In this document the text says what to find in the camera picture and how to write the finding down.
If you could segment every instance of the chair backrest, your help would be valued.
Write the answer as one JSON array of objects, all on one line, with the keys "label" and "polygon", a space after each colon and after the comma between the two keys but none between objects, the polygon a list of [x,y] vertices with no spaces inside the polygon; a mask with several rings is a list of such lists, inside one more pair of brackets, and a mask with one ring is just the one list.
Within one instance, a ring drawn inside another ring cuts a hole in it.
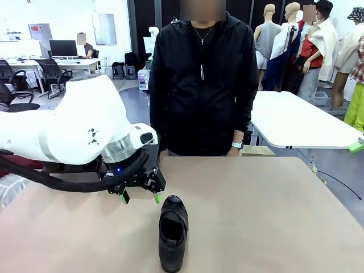
[{"label": "chair backrest", "polygon": [[58,64],[52,60],[36,60],[36,62],[40,65],[43,70],[43,76],[45,79],[52,78],[56,79],[59,78],[62,74],[62,70],[58,66]]},{"label": "chair backrest", "polygon": [[14,99],[14,95],[3,81],[0,81],[0,104],[9,105]]},{"label": "chair backrest", "polygon": [[93,58],[98,58],[98,53],[99,52],[100,52],[99,50],[94,50],[93,53],[92,53],[92,57]]},{"label": "chair backrest", "polygon": [[9,80],[14,71],[6,60],[0,60],[0,80]]}]

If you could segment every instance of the jacket zipper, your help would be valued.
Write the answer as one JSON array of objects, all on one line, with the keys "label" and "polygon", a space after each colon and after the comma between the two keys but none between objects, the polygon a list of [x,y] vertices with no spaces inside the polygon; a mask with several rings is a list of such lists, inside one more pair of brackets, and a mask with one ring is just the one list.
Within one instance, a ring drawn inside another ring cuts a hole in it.
[{"label": "jacket zipper", "polygon": [[204,68],[201,65],[201,79],[204,81]]}]

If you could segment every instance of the plaid shirt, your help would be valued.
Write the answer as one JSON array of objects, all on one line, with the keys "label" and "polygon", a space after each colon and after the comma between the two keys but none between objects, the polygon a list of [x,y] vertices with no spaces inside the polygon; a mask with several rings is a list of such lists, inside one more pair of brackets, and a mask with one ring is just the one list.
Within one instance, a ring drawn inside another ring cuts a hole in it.
[{"label": "plaid shirt", "polygon": [[364,36],[362,36],[359,40],[358,55],[359,62],[354,67],[353,71],[350,74],[350,77],[360,82],[361,84],[364,84]]}]

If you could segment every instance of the black jacket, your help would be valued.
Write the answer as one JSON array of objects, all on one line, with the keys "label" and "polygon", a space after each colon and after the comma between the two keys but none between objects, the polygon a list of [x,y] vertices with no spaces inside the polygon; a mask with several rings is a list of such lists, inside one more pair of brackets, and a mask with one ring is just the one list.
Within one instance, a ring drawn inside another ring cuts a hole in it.
[{"label": "black jacket", "polygon": [[151,126],[162,138],[161,151],[226,155],[234,130],[246,131],[257,93],[253,32],[226,13],[202,52],[193,32],[190,22],[177,22],[157,37],[149,82]]}]

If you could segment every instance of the desk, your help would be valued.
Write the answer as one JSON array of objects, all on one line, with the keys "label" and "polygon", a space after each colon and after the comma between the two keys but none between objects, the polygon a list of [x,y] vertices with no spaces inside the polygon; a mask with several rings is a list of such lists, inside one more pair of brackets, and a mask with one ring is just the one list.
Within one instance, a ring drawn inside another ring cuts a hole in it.
[{"label": "desk", "polygon": [[[181,273],[362,273],[364,231],[297,158],[164,158],[189,214]],[[0,214],[1,273],[162,273],[162,204],[28,186]]]},{"label": "desk", "polygon": [[361,132],[290,92],[258,92],[251,112],[251,144],[258,132],[273,147],[291,149],[344,149]]},{"label": "desk", "polygon": [[[84,59],[84,60],[80,59],[80,60],[74,60],[74,63],[70,62],[66,63],[64,60],[59,60],[59,59],[56,59],[55,61],[61,69],[87,70],[90,73],[90,67],[95,66],[96,69],[98,70],[97,62],[100,61],[100,59]],[[39,97],[48,93],[44,91],[42,81],[40,80],[41,79],[40,76],[41,74],[39,72],[40,66],[35,60],[26,60],[23,63],[21,61],[16,61],[14,63],[9,62],[9,65],[16,70],[34,70],[41,89],[41,94],[39,95]]]}]

